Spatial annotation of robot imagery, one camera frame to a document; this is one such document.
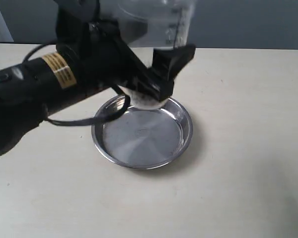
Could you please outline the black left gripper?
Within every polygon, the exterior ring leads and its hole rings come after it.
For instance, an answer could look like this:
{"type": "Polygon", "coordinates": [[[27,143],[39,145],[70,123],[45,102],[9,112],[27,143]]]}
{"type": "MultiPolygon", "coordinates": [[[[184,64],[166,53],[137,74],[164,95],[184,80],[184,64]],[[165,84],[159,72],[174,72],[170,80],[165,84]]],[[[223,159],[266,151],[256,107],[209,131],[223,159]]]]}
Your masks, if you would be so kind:
{"type": "Polygon", "coordinates": [[[121,36],[119,21],[98,0],[58,0],[56,49],[88,85],[119,85],[163,101],[194,58],[196,46],[154,49],[146,67],[121,36]]]}

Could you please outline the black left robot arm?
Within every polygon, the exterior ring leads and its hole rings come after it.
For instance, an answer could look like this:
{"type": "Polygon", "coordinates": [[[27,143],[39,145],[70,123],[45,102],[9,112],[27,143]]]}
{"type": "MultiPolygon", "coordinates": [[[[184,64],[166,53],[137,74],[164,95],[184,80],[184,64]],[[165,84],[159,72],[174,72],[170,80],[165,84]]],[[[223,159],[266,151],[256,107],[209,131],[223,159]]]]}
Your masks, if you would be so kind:
{"type": "Polygon", "coordinates": [[[0,70],[0,156],[22,137],[47,121],[56,126],[89,126],[121,117],[136,92],[161,107],[172,95],[179,72],[194,58],[193,44],[154,49],[150,67],[129,43],[147,32],[133,21],[135,36],[124,39],[119,21],[101,14],[97,0],[59,0],[56,50],[39,58],[29,52],[20,64],[0,70]],[[124,97],[117,112],[60,121],[50,116],[106,89],[124,97]]]}

